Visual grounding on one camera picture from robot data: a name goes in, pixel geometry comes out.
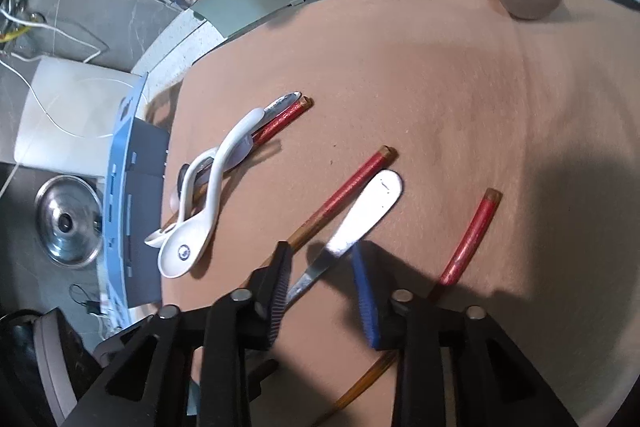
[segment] white spoon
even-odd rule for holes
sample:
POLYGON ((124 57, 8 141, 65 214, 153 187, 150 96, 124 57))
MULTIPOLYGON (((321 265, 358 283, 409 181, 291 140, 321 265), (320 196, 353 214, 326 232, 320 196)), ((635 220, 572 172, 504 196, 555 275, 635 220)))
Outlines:
MULTIPOLYGON (((264 116, 262 117, 262 120, 260 120, 254 126, 254 128, 251 130, 251 133, 249 134, 253 135, 255 132, 258 131, 258 129, 264 127, 268 123, 271 123, 271 121, 275 120, 277 117, 279 117, 279 115, 281 115, 289 107, 291 107, 294 103, 296 103, 301 96, 302 96, 301 92, 295 91, 295 92, 290 92, 288 94, 285 94, 277 98, 273 102, 271 102, 267 107, 264 108, 264 116)), ((253 148, 254 148, 253 140, 251 140, 251 142, 249 142, 249 140, 247 140, 246 142, 243 141, 240 144, 238 144, 238 146, 234 149, 234 152, 231 155, 231 158, 229 158, 229 160, 226 162, 225 172, 227 172, 228 170, 231 170, 232 168, 240 164, 247 156, 249 156, 249 153, 253 150, 253 148)), ((213 158, 215 158, 215 156, 216 156, 215 152, 212 153, 212 155, 210 156, 211 162, 208 161, 208 158, 204 160, 203 164, 208 163, 208 165, 202 168, 196 174, 195 180, 193 182, 194 189, 196 189, 201 185, 204 185, 205 177, 207 179, 209 178, 209 169, 210 169, 211 163, 213 162, 213 158)), ((171 196, 169 196, 169 208, 171 209, 172 212, 177 212, 178 208, 180 207, 179 195, 182 194, 182 186, 187 173, 186 169, 188 168, 189 168, 189 164, 184 164, 182 166, 182 168, 180 169, 180 172, 178 173, 179 188, 178 190, 172 190, 171 196)))
MULTIPOLYGON (((235 166, 237 166, 242 160, 244 160, 252 148, 254 147, 254 140, 249 132, 244 138, 236 144, 232 149, 231 154, 226 160, 223 172, 226 172, 235 166)), ((180 193, 182 197, 178 202, 178 217, 174 223, 168 225, 164 230, 157 229, 155 232, 146 236, 145 244, 154 248, 161 248, 164 242, 169 238, 172 233, 178 228, 179 225, 185 220, 186 216, 191 214, 191 203, 193 200, 193 187, 195 184, 196 176, 199 172, 199 167, 206 162, 209 158, 215 159, 216 154, 220 147, 213 147, 213 149, 206 150, 189 165, 187 172, 182 180, 182 190, 180 193)))
MULTIPOLYGON (((220 144, 215 153, 215 158, 211 165, 209 185, 207 186, 207 196, 203 209, 195 216, 184 220, 179 226, 174 227, 173 232, 165 238, 160 248, 158 269, 164 277, 174 279, 186 274, 202 255, 218 220, 222 174, 225 171, 227 161, 234 153, 235 147, 242 140, 246 140, 247 137, 251 139, 251 130, 258 124, 263 115, 263 108, 256 108, 250 111, 222 140, 222 144, 220 144)), ((210 153, 210 151, 211 149, 196 158, 196 161, 190 166, 190 171, 197 172, 198 163, 201 162, 198 160, 206 153, 210 153)), ((188 172, 188 175, 185 176, 185 181, 190 177, 190 174, 191 172, 188 172)), ((193 184, 187 187, 183 186, 183 194, 180 198, 181 214, 178 214, 178 219, 180 219, 180 215, 187 215, 186 211, 190 208, 193 196, 192 190, 193 184)))

